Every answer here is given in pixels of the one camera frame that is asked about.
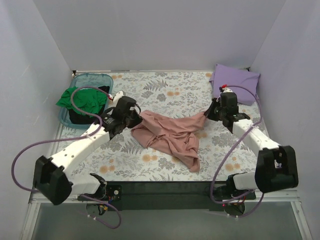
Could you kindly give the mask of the pink t shirt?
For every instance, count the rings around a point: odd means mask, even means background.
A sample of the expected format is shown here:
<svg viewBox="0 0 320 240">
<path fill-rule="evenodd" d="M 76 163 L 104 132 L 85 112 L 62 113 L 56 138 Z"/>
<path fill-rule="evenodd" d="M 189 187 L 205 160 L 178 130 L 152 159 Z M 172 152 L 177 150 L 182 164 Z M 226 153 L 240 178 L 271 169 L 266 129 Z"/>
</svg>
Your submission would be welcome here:
<svg viewBox="0 0 320 240">
<path fill-rule="evenodd" d="M 145 110 L 140 116 L 143 120 L 132 128 L 131 134 L 144 148 L 153 148 L 179 159 L 192 173 L 200 170 L 199 139 L 195 133 L 205 126 L 203 112 L 170 118 Z"/>
</svg>

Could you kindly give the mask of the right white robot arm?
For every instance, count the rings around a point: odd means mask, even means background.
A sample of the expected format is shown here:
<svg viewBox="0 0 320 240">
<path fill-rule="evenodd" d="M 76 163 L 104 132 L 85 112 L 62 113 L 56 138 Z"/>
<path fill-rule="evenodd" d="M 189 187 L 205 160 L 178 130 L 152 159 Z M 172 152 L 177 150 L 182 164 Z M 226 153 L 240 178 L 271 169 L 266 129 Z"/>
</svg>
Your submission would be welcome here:
<svg viewBox="0 0 320 240">
<path fill-rule="evenodd" d="M 213 181 L 209 190 L 213 201 L 221 202 L 226 197 L 227 202 L 231 202 L 255 190 L 265 194 L 298 186 L 294 148 L 271 140 L 247 114 L 241 113 L 235 92 L 226 86 L 222 87 L 220 96 L 212 99 L 204 115 L 209 120 L 221 121 L 239 138 L 237 142 L 244 143 L 257 157 L 254 171 L 229 175 L 225 184 L 218 187 Z"/>
</svg>

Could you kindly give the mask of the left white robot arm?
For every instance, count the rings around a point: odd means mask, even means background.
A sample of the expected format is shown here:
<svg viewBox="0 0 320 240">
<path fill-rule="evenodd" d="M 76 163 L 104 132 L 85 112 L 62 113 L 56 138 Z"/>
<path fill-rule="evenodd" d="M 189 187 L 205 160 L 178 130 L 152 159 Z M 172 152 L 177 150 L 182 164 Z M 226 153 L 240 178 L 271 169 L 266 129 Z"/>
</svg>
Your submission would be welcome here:
<svg viewBox="0 0 320 240">
<path fill-rule="evenodd" d="M 98 147 L 142 122 L 141 109 L 135 99 L 118 92 L 114 102 L 115 105 L 105 110 L 80 139 L 49 158 L 41 156 L 36 160 L 33 186 L 52 204 L 60 205 L 72 194 L 80 199 L 107 197 L 107 181 L 103 177 L 90 173 L 88 177 L 75 179 L 72 173 Z"/>
</svg>

